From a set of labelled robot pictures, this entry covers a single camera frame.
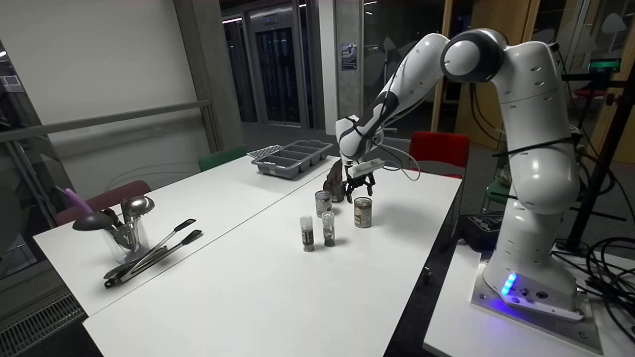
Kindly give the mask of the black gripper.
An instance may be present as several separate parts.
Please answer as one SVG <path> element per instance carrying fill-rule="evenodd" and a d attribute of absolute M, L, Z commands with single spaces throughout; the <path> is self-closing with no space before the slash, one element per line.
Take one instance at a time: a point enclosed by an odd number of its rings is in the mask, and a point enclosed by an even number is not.
<path fill-rule="evenodd" d="M 344 196 L 348 202 L 352 202 L 352 192 L 358 186 L 366 186 L 368 188 L 368 196 L 374 196 L 374 186 L 376 186 L 376 176 L 374 172 L 364 174 L 364 176 L 352 176 L 346 168 L 346 182 L 344 182 Z"/>

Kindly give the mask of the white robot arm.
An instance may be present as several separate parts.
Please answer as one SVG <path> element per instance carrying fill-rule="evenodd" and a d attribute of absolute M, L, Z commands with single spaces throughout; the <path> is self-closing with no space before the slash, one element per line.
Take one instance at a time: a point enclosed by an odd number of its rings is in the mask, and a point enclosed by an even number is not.
<path fill-rule="evenodd" d="M 439 79 L 491 83 L 505 123 L 511 198 L 485 283 L 509 305 L 562 319 L 584 317 L 576 277 L 552 257 L 556 230 L 580 192 L 564 83 L 544 41 L 511 43 L 491 27 L 423 35 L 364 115 L 336 121 L 346 188 L 372 174 L 364 156 L 384 127 L 415 107 Z"/>

